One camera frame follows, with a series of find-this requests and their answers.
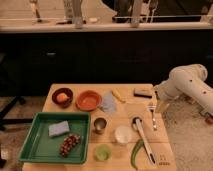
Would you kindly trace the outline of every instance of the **yellow item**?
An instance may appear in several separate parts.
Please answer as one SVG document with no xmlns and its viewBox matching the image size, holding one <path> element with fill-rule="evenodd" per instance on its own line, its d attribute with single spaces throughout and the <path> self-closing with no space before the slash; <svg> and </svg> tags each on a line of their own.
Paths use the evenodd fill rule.
<svg viewBox="0 0 213 171">
<path fill-rule="evenodd" d="M 126 102 L 126 100 L 125 100 L 123 97 L 121 97 L 121 94 L 120 94 L 116 89 L 113 89 L 113 90 L 112 90 L 112 94 L 113 94 L 113 96 L 115 96 L 120 102 L 122 102 L 122 103 L 125 103 L 125 102 Z"/>
</svg>

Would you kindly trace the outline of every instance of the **robotic arm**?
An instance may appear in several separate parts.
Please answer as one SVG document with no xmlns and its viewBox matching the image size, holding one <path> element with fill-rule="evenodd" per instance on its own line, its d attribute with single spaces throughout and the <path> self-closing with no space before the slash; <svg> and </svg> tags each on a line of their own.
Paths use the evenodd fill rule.
<svg viewBox="0 0 213 171">
<path fill-rule="evenodd" d="M 156 87 L 158 98 L 172 100 L 185 93 L 213 116 L 213 90 L 204 83 L 207 75 L 207 69 L 200 64 L 176 67 L 170 71 L 169 79 Z"/>
</svg>

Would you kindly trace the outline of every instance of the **stainless steel cup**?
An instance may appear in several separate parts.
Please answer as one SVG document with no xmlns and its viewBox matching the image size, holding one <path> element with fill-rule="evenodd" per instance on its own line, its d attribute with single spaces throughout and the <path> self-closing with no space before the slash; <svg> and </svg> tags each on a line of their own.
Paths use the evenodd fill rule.
<svg viewBox="0 0 213 171">
<path fill-rule="evenodd" d="M 103 134 L 107 125 L 107 121 L 104 118 L 97 118 L 94 121 L 95 132 L 97 134 Z"/>
</svg>

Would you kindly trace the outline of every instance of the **white bowl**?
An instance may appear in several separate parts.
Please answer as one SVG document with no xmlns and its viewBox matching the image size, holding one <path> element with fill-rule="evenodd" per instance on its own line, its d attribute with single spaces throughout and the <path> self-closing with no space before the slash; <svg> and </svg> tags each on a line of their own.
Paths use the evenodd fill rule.
<svg viewBox="0 0 213 171">
<path fill-rule="evenodd" d="M 120 145 L 126 145 L 132 140 L 132 130 L 128 126 L 119 126 L 115 130 L 115 139 Z"/>
</svg>

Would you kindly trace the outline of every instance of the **green tray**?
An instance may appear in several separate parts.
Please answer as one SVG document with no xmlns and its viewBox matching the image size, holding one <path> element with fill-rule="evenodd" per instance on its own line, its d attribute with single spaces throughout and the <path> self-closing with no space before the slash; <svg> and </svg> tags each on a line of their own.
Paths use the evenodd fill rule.
<svg viewBox="0 0 213 171">
<path fill-rule="evenodd" d="M 81 142 L 64 158 L 59 154 L 60 145 L 68 134 L 49 137 L 49 125 L 68 121 L 70 133 L 81 136 Z M 21 149 L 19 160 L 33 163 L 82 164 L 87 158 L 90 132 L 89 113 L 40 112 L 33 119 L 30 131 Z"/>
</svg>

